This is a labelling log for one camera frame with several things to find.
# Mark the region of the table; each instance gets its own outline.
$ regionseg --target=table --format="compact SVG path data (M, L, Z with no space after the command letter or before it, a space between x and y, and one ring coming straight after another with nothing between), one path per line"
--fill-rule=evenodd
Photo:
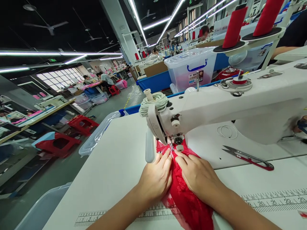
M290 153L277 144L261 145L240 133L236 139L223 138L216 129L225 124L232 125L224 122L198 127L186 135L186 141L189 148L218 169L216 173L230 189L245 195L303 188L307 157L295 156L306 155L306 146L291 142L296 147ZM74 227L81 212L107 210L123 198L138 183L146 165L147 130L146 119L138 113L113 120L43 230L86 229L87 225ZM264 160L274 160L271 163L275 170L268 172L254 165L245 165L245 161L224 152L222 145L238 148ZM306 226L306 221L297 211L263 212L262 215L282 229L304 229ZM231 229L221 217L213 216L213 219L216 229ZM182 228L175 219L134 222L127 229Z

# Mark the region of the white sewing machine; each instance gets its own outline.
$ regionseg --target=white sewing machine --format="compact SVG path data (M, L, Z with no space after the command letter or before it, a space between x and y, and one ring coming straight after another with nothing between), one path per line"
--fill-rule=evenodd
M36 104L36 105L34 105L34 107L38 108L39 110L45 111L50 106L59 107L59 106L65 104L66 102L67 102L67 100L63 96L59 95L59 96L53 97L53 98L51 98L47 101Z

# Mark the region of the measuring tape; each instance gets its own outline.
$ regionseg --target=measuring tape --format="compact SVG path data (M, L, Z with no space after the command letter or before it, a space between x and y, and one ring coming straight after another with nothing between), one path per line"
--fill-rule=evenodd
M307 209L307 188L278 192L255 193L240 196L249 206L259 213ZM74 227L90 226L108 210L81 212ZM176 206L166 208L162 202L152 206L134 222L184 219Z

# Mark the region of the human hand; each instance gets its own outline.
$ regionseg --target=human hand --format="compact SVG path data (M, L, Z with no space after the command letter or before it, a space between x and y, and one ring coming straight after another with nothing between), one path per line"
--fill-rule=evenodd
M172 183L172 156L169 153L170 149L167 149L163 156L157 153L156 160L145 166L135 187L137 194L149 206L159 202Z
M216 198L229 189L220 181L208 161L193 155L186 156L176 150L175 153L178 155L175 160L182 169L182 177L188 188L201 201L213 207Z

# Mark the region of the floor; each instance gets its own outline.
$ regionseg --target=floor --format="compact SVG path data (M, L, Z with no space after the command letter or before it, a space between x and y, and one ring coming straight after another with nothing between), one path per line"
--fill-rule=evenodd
M127 80L128 88L120 95L111 97L107 102L96 105L87 116L95 115L95 121L101 123L111 112L140 104L145 95L136 85L133 78ZM66 159L57 159L46 165L23 188L23 195L14 199L0 200L1 230L14 230L34 203L48 190L74 180L87 157L80 158L79 147Z

